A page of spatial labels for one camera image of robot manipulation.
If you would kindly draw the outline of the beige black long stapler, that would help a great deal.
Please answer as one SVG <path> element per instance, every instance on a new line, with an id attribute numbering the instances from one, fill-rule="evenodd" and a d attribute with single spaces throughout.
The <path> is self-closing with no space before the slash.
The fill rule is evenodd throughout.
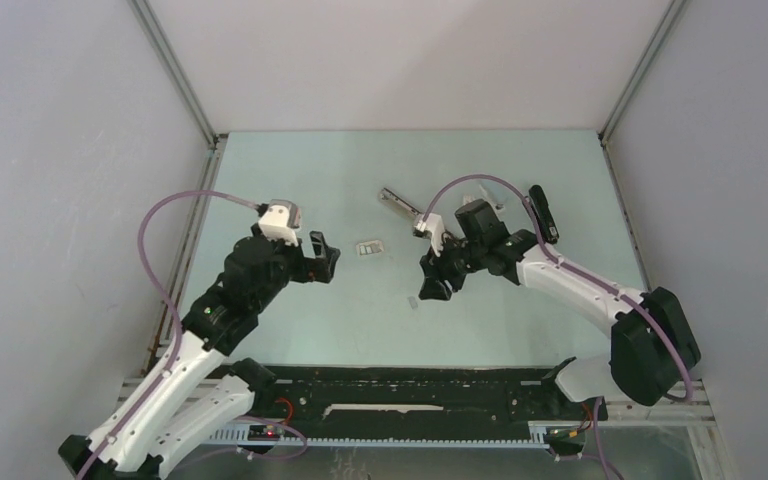
<path id="1" fill-rule="evenodd" d="M 421 210 L 389 188 L 382 188 L 378 193 L 378 199 L 383 205 L 405 218 L 411 224 L 415 223 L 416 219 L 423 215 Z"/>

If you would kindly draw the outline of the light blue stapler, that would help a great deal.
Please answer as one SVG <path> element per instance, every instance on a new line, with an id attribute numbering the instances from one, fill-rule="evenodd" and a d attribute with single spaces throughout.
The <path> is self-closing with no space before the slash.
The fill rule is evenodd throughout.
<path id="1" fill-rule="evenodd" d="M 489 186 L 483 182 L 479 183 L 479 190 L 482 198 L 486 200 L 496 212 L 503 212 L 506 208 L 506 198 L 497 192 L 495 187 Z"/>

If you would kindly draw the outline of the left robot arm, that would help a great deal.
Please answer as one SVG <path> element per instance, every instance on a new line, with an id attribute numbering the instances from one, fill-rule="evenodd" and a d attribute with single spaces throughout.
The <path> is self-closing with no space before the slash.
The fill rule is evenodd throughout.
<path id="1" fill-rule="evenodd" d="M 77 479 L 165 479 L 224 424 L 276 403 L 274 374 L 251 358 L 234 363 L 196 403 L 195 388 L 234 352 L 290 283 L 329 283 L 341 256 L 319 231 L 314 255 L 254 228 L 224 260 L 215 282 L 182 321 L 182 332 L 136 390 L 101 426 L 71 435 L 58 454 Z"/>

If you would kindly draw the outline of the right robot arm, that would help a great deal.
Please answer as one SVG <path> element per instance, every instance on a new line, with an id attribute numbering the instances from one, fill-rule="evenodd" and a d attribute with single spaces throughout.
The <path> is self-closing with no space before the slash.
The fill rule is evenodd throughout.
<path id="1" fill-rule="evenodd" d="M 510 232 L 484 200 L 456 212 L 461 236 L 449 233 L 442 218 L 417 216 L 414 234 L 430 242 L 421 258 L 422 300 L 450 300 L 468 275 L 481 271 L 514 285 L 540 291 L 572 307 L 610 343 L 608 353 L 572 358 L 558 365 L 541 392 L 545 411 L 566 418 L 585 400 L 622 394 L 653 406 L 693 397 L 691 369 L 701 354 L 677 296 L 666 288 L 640 291 L 599 276 L 566 259 L 541 235 Z"/>

